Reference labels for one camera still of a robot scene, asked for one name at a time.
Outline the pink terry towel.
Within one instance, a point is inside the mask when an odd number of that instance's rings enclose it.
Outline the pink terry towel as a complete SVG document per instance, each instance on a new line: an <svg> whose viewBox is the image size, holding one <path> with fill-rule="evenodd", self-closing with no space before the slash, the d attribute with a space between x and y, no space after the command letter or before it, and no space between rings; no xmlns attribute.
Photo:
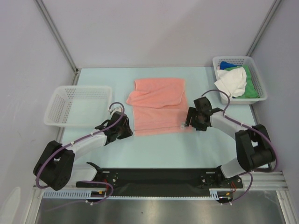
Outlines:
<svg viewBox="0 0 299 224"><path fill-rule="evenodd" d="M135 136L189 131L182 127L189 108L184 79L137 79L126 103L133 108Z"/></svg>

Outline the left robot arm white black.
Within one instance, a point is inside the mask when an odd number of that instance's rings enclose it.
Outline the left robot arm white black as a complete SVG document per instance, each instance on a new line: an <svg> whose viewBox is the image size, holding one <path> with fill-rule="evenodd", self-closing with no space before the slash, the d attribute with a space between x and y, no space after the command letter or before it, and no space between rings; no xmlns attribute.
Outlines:
<svg viewBox="0 0 299 224"><path fill-rule="evenodd" d="M93 132L63 145L49 142L39 158L33 173L40 189L61 190L67 185L83 186L88 182L97 187L103 181L102 169L92 162L75 165L75 160L115 140L133 135L129 118L122 112L113 112L111 119L95 127Z"/></svg>

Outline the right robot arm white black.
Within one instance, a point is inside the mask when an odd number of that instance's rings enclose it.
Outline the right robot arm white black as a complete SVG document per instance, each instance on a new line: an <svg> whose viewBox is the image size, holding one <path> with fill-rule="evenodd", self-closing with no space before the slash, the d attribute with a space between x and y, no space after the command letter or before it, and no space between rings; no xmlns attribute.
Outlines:
<svg viewBox="0 0 299 224"><path fill-rule="evenodd" d="M265 126L247 126L230 118L224 110L213 108L207 97L193 102L195 106L188 109L186 127L191 126L197 131L206 131L213 127L235 140L236 157L216 168L215 182L219 187L227 187L232 178L276 161L277 157Z"/></svg>

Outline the white basket with towels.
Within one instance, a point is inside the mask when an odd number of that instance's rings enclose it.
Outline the white basket with towels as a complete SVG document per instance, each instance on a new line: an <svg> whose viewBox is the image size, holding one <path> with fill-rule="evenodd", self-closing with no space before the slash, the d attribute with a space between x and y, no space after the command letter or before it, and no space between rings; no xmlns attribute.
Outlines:
<svg viewBox="0 0 299 224"><path fill-rule="evenodd" d="M231 99L231 104L237 105L252 105L258 101L264 101L267 99L268 95L266 88L256 67L255 61L250 56L216 56L212 59L215 77L218 80L219 76L217 74L217 68L220 66L221 62L230 63L237 66L247 66L251 73L251 81L254 89L257 91L257 98L233 98Z"/></svg>

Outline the empty white plastic basket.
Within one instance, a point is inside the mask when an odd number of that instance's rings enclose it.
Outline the empty white plastic basket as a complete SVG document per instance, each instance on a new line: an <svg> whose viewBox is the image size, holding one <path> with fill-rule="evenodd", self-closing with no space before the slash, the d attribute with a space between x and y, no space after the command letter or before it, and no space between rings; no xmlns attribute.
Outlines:
<svg viewBox="0 0 299 224"><path fill-rule="evenodd" d="M94 127L108 118L110 86L59 86L52 94L44 124L58 127Z"/></svg>

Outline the white towel in basket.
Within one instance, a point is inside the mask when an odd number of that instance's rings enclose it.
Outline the white towel in basket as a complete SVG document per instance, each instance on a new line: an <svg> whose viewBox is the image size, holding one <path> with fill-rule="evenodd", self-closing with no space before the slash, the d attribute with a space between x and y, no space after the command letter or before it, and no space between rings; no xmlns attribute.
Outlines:
<svg viewBox="0 0 299 224"><path fill-rule="evenodd" d="M214 83L218 90L226 93L230 98L237 98L245 93L247 74L243 67L232 70L217 70L217 81Z"/></svg>

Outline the blue towel in basket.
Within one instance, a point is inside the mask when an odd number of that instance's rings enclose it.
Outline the blue towel in basket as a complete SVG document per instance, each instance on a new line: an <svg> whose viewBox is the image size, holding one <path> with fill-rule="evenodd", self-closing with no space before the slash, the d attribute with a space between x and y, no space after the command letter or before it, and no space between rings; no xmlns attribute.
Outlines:
<svg viewBox="0 0 299 224"><path fill-rule="evenodd" d="M236 65L225 62L225 61L222 61L219 65L220 70L225 70L225 69L233 68L233 67L236 67Z"/></svg>

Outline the green towel in basket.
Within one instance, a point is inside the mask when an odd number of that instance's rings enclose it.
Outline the green towel in basket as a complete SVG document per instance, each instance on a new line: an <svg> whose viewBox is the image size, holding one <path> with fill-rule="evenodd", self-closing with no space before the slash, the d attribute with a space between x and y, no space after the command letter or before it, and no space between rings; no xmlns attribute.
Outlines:
<svg viewBox="0 0 299 224"><path fill-rule="evenodd" d="M241 88L238 88L234 94L232 94L232 98L259 98L259 95L257 91L254 88L253 82L252 82L252 74L249 70L249 67L247 65L244 66L236 66L231 68L226 68L226 71L236 70L239 68L244 68L246 72L246 85L244 86L245 89L242 93Z"/></svg>

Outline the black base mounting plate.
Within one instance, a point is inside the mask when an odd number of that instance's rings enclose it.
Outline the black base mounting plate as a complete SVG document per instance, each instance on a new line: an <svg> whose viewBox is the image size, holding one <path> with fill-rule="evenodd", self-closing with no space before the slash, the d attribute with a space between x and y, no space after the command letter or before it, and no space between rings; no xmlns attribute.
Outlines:
<svg viewBox="0 0 299 224"><path fill-rule="evenodd" d="M99 188L102 181L113 186L113 196L133 197L200 197L210 189L243 188L239 176L226 179L218 168L102 168L76 187Z"/></svg>

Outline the right aluminium corner post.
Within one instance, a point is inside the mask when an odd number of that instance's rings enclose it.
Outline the right aluminium corner post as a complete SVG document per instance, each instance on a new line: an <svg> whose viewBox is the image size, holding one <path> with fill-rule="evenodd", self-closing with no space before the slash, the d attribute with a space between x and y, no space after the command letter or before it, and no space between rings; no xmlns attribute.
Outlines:
<svg viewBox="0 0 299 224"><path fill-rule="evenodd" d="M275 17L275 14L278 12L279 8L281 7L284 0L274 0L269 11L267 12L257 34L254 37L252 44L250 45L246 56L251 56L255 49L257 48L259 42L261 41L267 27L270 25L271 21Z"/></svg>

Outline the aluminium corner post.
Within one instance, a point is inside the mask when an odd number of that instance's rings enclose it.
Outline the aluminium corner post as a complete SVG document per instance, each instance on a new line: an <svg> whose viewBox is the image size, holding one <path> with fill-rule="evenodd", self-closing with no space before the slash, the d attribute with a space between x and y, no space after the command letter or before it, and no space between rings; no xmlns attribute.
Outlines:
<svg viewBox="0 0 299 224"><path fill-rule="evenodd" d="M76 74L78 71L77 66L75 65L75 62L52 18L50 15L45 3L43 0L34 0L34 3L36 4L42 18L44 19L46 25L48 26L50 32L52 33L58 47L60 48L63 56L65 57L68 65L71 67L72 71Z"/></svg>
<svg viewBox="0 0 299 224"><path fill-rule="evenodd" d="M281 7L284 0L274 0L269 11L267 12L257 34L254 37L252 44L250 45L246 56L251 56L255 49L257 48L259 42L261 41L267 27L270 25L271 21L275 17L275 14L278 12L279 8Z"/></svg>

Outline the left aluminium corner post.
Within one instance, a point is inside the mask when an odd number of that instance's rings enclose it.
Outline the left aluminium corner post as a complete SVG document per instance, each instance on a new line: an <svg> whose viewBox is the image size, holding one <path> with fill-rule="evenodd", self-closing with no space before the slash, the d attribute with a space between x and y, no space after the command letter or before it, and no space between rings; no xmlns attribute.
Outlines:
<svg viewBox="0 0 299 224"><path fill-rule="evenodd" d="M65 57L68 65L71 67L72 71L76 74L78 71L77 66L75 65L75 62L52 18L50 15L45 3L43 0L34 0L34 3L36 4L42 18L44 19L46 25L48 26L50 32L52 33L58 47L60 48L63 56Z"/></svg>

